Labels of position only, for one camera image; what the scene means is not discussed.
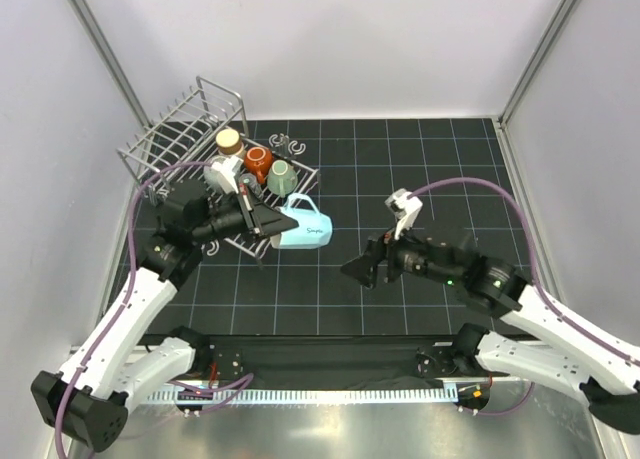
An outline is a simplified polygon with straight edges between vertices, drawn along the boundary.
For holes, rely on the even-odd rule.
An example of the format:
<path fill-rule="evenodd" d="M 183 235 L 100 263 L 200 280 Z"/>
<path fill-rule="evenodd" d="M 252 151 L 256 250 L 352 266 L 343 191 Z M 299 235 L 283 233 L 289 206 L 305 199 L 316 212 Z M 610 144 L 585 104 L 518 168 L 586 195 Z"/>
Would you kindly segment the mint green mug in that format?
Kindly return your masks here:
<path fill-rule="evenodd" d="M 298 178 L 293 166 L 285 160 L 275 160 L 267 176 L 269 191 L 284 198 L 294 192 L 297 185 Z"/>

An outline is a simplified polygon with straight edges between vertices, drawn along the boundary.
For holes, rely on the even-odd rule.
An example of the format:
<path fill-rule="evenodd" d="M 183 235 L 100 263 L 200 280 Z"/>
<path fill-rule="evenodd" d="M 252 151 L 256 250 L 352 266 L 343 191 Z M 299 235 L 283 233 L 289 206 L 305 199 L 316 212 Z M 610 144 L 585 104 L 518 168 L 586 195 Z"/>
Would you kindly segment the light blue cup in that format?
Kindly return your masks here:
<path fill-rule="evenodd" d="M 279 211 L 297 226 L 270 238 L 270 245 L 281 250 L 319 249 L 329 244 L 333 223 L 306 194 L 291 193 Z"/>

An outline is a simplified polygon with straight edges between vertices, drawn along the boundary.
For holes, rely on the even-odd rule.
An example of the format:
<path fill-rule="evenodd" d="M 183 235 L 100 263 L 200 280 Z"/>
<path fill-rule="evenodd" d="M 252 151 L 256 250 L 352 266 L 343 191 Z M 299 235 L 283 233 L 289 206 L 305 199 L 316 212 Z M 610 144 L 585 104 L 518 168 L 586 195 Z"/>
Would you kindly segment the orange glazed ceramic mug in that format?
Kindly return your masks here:
<path fill-rule="evenodd" d="M 273 163 L 270 149 L 263 146 L 251 147 L 244 158 L 244 166 L 249 173 L 256 177 L 260 184 L 265 184 Z"/>

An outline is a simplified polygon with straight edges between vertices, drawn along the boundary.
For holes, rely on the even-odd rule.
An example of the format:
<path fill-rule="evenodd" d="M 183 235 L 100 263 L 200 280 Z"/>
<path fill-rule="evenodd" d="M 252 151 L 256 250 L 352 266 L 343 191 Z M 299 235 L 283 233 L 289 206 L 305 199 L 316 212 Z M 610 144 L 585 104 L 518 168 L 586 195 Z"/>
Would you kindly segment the cream cup with cork band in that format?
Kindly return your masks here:
<path fill-rule="evenodd" d="M 219 131 L 215 136 L 215 143 L 221 155 L 243 158 L 246 154 L 241 135 L 235 129 L 225 128 Z"/>

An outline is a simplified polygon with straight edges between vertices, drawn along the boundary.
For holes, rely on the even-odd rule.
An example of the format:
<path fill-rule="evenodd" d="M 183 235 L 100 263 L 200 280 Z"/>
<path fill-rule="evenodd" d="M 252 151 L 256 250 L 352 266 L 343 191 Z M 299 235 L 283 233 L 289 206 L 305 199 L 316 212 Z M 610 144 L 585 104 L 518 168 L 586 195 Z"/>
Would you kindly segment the small clear glass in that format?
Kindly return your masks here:
<path fill-rule="evenodd" d="M 258 179 L 251 173 L 242 174 L 239 177 L 239 183 L 251 189 L 256 195 L 262 192 Z"/>

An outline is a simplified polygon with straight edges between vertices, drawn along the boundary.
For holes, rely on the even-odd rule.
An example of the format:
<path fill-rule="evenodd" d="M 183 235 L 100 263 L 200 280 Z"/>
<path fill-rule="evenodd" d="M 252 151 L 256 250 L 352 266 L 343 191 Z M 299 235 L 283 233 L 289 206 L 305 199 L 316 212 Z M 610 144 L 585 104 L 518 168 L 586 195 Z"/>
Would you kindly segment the grey ceramic mug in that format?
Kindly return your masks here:
<path fill-rule="evenodd" d="M 214 168 L 214 165 L 223 164 L 225 160 L 225 156 L 215 155 L 209 160 L 207 165 L 203 167 L 204 180 L 214 192 L 220 193 L 222 191 L 219 184 L 219 171 Z"/>

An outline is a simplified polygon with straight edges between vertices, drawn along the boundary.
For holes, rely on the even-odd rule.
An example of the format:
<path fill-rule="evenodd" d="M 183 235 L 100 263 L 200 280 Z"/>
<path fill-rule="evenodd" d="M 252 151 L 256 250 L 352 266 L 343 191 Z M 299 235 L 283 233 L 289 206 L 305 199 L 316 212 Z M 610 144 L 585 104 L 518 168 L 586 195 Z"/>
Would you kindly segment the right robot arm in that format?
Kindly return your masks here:
<path fill-rule="evenodd" d="M 387 282 L 411 274 L 451 288 L 466 307 L 546 343 L 539 349 L 475 324 L 454 337 L 448 356 L 462 375 L 502 373 L 553 389 L 585 405 L 607 426 L 639 432 L 639 349 L 538 290 L 515 266 L 480 253 L 470 234 L 388 231 L 342 265 L 372 289 L 385 264 Z"/>

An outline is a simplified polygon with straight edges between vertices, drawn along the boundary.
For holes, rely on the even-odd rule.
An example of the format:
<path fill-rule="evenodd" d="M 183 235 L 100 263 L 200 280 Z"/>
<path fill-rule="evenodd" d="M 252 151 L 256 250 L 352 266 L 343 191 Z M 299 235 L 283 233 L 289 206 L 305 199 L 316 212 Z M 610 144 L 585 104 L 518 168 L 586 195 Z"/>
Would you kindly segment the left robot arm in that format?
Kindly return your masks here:
<path fill-rule="evenodd" d="M 128 416 L 162 384 L 185 374 L 201 379 L 212 364 L 209 340 L 184 326 L 134 364 L 126 362 L 155 317 L 200 265 L 205 243 L 245 235 L 266 239 L 297 220 L 241 186 L 218 202 L 198 180 L 179 183 L 157 208 L 157 229 L 134 252 L 123 289 L 84 344 L 57 372 L 41 371 L 31 393 L 55 438 L 68 436 L 99 453 Z"/>

